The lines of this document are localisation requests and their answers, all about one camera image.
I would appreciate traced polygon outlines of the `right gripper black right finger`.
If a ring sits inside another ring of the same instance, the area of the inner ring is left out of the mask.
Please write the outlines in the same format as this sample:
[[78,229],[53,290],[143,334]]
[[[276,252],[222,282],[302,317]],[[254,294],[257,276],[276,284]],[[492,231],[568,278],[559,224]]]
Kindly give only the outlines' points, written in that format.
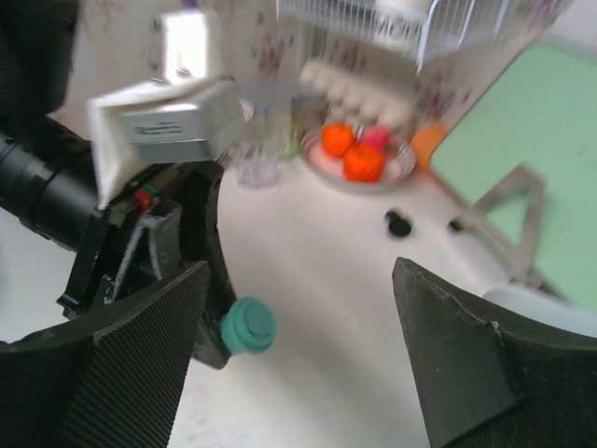
[[596,337],[517,315],[399,258],[393,286],[433,447],[592,447]]

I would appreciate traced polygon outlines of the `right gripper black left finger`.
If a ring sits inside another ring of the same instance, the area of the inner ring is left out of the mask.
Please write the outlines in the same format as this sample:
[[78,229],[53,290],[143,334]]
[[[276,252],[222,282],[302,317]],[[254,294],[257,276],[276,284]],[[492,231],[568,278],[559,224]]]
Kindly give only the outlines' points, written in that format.
[[206,262],[1,346],[4,447],[165,447],[209,287]]

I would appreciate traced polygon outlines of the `teal capsule top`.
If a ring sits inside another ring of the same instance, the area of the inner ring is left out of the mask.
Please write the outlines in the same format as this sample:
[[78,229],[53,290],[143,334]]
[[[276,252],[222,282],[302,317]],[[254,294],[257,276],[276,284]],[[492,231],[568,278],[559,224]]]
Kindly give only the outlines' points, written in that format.
[[220,321],[220,336],[232,356],[256,355],[273,344],[277,334],[274,313],[252,297],[237,300]]

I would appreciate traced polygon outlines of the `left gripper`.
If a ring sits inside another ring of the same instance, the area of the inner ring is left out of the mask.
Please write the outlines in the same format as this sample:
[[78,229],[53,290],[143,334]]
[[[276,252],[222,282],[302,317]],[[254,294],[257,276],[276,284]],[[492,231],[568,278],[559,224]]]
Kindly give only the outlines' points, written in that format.
[[219,334],[233,304],[233,287],[218,232],[223,161],[151,168],[104,211],[92,211],[58,303],[74,319],[206,262],[210,279],[192,356],[222,369],[230,351]]

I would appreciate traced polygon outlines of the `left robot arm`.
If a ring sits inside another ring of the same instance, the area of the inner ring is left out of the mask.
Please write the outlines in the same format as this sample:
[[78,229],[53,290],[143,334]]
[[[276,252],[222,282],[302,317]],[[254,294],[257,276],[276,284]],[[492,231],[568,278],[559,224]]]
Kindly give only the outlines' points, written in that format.
[[235,302],[217,229],[217,161],[146,168],[105,209],[89,141],[52,115],[65,100],[78,1],[1,5],[1,205],[34,233],[75,253],[58,302],[74,319],[204,261],[211,280],[192,356],[222,369],[220,330]]

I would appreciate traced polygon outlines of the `white plastic storage basket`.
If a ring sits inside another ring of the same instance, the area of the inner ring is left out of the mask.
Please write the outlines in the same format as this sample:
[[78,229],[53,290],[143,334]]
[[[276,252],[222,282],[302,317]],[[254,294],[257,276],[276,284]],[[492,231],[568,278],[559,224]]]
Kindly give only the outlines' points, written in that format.
[[547,326],[596,337],[596,314],[538,289],[521,285],[498,285],[490,287],[483,298]]

